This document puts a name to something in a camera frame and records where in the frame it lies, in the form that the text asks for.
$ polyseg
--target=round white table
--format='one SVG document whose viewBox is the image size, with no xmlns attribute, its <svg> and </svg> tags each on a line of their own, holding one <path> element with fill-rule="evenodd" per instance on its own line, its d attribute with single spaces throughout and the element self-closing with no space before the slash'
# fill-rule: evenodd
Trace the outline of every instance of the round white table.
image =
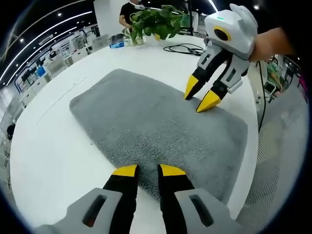
<svg viewBox="0 0 312 234">
<path fill-rule="evenodd" d="M 165 45 L 203 39 L 177 36 Z M 69 111 L 69 102 L 117 68 L 136 72 L 185 91 L 199 57 L 163 51 L 162 47 L 104 48 L 75 63 L 53 79 L 29 104 L 17 121 L 11 148 L 11 182 L 17 207 L 31 227 L 54 224 L 67 207 L 93 188 L 102 188 L 115 169 L 97 149 Z M 213 81 L 196 94 L 202 99 Z M 227 204 L 236 218 L 249 192 L 258 149 L 254 96 L 247 77 L 219 107 L 248 125 L 247 146 L 233 193 Z M 165 233 L 159 203 L 141 188 L 131 233 Z"/>
</svg>

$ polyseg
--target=green leaves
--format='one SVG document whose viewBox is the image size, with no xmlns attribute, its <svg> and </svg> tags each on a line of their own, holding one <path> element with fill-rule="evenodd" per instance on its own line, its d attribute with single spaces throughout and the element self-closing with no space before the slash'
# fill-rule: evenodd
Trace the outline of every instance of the green leaves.
<svg viewBox="0 0 312 234">
<path fill-rule="evenodd" d="M 145 8 L 143 11 L 133 13 L 130 16 L 133 22 L 131 38 L 133 40 L 137 37 L 142 38 L 143 33 L 147 36 L 158 34 L 162 40 L 168 35 L 169 38 L 173 38 L 181 30 L 183 15 L 185 15 L 183 12 L 171 5 L 163 5 L 160 11 Z"/>
</svg>

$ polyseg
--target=gray towel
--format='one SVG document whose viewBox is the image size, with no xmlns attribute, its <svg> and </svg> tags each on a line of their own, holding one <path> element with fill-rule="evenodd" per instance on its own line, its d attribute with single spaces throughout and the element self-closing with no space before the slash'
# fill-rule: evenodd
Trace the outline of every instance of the gray towel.
<svg viewBox="0 0 312 234">
<path fill-rule="evenodd" d="M 140 165 L 139 185 L 159 199 L 157 164 L 184 170 L 195 187 L 227 202 L 246 147 L 247 125 L 154 79 L 114 70 L 74 98 L 70 110 L 115 166 Z"/>
</svg>

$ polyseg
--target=white pillar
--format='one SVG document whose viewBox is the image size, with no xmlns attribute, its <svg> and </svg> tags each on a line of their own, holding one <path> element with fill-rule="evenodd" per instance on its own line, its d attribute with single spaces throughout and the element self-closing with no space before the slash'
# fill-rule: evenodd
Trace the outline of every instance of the white pillar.
<svg viewBox="0 0 312 234">
<path fill-rule="evenodd" d="M 121 33 L 124 27 L 119 24 L 121 7 L 128 0 L 95 0 L 94 9 L 97 24 L 101 36 L 108 34 L 109 37 Z"/>
</svg>

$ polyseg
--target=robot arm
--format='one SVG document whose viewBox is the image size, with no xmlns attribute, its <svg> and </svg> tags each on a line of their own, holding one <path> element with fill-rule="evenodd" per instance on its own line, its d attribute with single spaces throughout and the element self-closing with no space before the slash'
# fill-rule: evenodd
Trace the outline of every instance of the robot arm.
<svg viewBox="0 0 312 234">
<path fill-rule="evenodd" d="M 257 22 L 246 7 L 230 4 L 230 8 L 232 11 L 216 12 L 205 19 L 211 41 L 189 78 L 184 98 L 192 98 L 222 63 L 226 62 L 227 66 L 199 104 L 197 112 L 218 105 L 227 93 L 239 88 L 241 77 L 250 65 L 248 58 L 254 50 Z"/>
</svg>

